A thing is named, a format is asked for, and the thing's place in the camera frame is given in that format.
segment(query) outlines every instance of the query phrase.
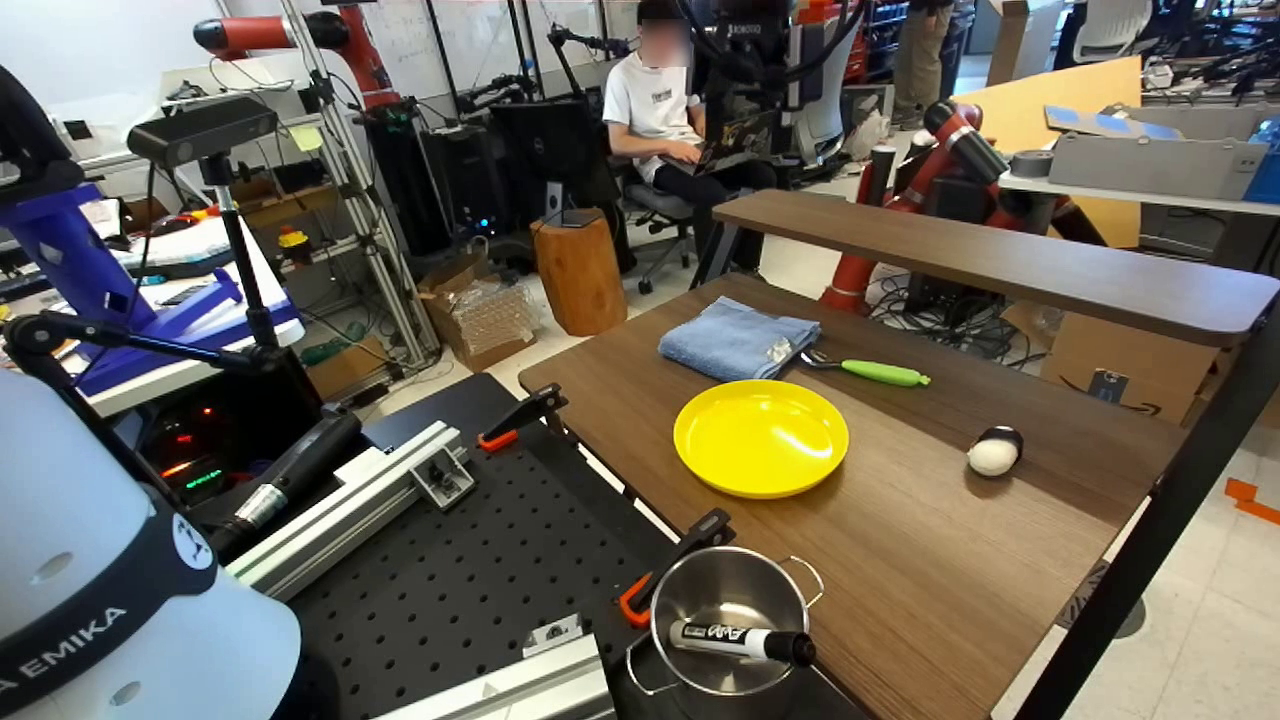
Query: yellow plate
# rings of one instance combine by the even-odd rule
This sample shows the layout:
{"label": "yellow plate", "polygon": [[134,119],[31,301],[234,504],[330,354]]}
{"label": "yellow plate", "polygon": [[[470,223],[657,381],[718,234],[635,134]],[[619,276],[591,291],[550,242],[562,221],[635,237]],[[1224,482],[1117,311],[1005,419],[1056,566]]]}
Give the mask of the yellow plate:
{"label": "yellow plate", "polygon": [[671,444],[705,486],[745,499],[781,499],[834,472],[847,424],[810,388],[736,381],[691,395],[674,415]]}

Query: man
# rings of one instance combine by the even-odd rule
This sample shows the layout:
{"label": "man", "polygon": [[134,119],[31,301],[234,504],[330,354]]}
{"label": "man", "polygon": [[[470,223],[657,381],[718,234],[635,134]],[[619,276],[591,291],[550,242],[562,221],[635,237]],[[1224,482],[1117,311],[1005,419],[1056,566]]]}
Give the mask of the man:
{"label": "man", "polygon": [[890,58],[890,124],[915,129],[923,119],[923,109],[938,99],[949,29],[953,0],[913,0]]}
{"label": "man", "polygon": [[[705,177],[707,114],[686,98],[686,53],[678,50],[674,0],[638,0],[635,53],[605,81],[605,124],[613,155],[630,155],[643,183],[684,196],[695,207],[695,257],[716,250],[711,207],[736,189],[771,189],[771,164],[736,164]],[[741,234],[733,263],[758,270],[758,234]]]}

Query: floor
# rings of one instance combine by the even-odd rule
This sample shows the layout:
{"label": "floor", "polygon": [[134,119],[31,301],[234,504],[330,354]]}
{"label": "floor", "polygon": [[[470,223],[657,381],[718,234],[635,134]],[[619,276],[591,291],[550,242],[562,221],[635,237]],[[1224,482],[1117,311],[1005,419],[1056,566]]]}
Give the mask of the floor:
{"label": "floor", "polygon": [[[855,171],[834,177],[810,191],[853,191]],[[829,284],[834,253],[768,242],[763,280],[816,295]],[[686,287],[686,270],[671,270],[657,280],[650,295],[635,291],[629,280],[630,316],[678,295]],[[562,336],[550,319],[538,280],[518,284],[537,309],[537,343],[488,369],[512,391],[518,391],[518,369],[555,355],[578,336]],[[366,415],[387,415],[421,395],[433,395],[469,369],[442,355],[435,369],[405,381],[366,408]],[[1262,504],[1280,504],[1280,434],[1250,428],[1242,449],[1236,449],[1224,477],[1259,486]],[[1014,694],[1037,678],[1037,655],[1013,685],[994,717],[1014,708]],[[1195,717],[1276,717],[1280,708],[1280,523],[1242,517],[1226,497],[1224,482],[1205,499],[1199,517],[1189,523],[1185,541],[1153,579],[1142,596],[1142,626],[1117,642],[1068,717],[1089,720],[1195,720]]]}

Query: pot handle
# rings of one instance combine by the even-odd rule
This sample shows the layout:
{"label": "pot handle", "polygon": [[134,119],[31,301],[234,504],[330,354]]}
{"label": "pot handle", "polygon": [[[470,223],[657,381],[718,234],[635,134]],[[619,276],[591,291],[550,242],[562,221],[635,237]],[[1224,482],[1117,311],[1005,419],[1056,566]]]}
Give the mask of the pot handle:
{"label": "pot handle", "polygon": [[799,566],[799,567],[810,575],[810,586],[816,586],[816,592],[810,592],[810,596],[805,596],[805,610],[810,610],[816,602],[823,602],[823,596],[829,596],[829,579],[823,579],[823,572],[816,572],[805,558],[787,558],[787,566]]}
{"label": "pot handle", "polygon": [[664,698],[664,694],[671,694],[674,685],[647,689],[647,685],[638,681],[638,674],[635,674],[635,648],[638,648],[638,645],[647,645],[647,635],[635,635],[635,642],[629,645],[629,653],[625,653],[625,655],[629,655],[629,681],[635,685],[638,698]]}

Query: person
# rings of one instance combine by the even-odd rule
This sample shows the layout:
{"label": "person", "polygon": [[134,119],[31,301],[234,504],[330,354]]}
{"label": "person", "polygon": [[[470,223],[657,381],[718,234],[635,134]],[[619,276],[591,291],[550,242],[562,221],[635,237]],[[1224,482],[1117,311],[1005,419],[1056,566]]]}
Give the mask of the person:
{"label": "person", "polygon": [[[771,164],[745,160],[725,171],[705,170],[707,109],[686,98],[686,53],[678,50],[678,7],[638,0],[638,42],[605,81],[608,152],[630,155],[643,183],[684,196],[695,207],[695,257],[716,250],[711,207],[745,189],[771,189]],[[758,272],[758,234],[741,234],[733,270]]]}
{"label": "person", "polygon": [[944,42],[953,0],[913,0],[890,58],[890,124],[915,129],[923,109],[944,98]]}

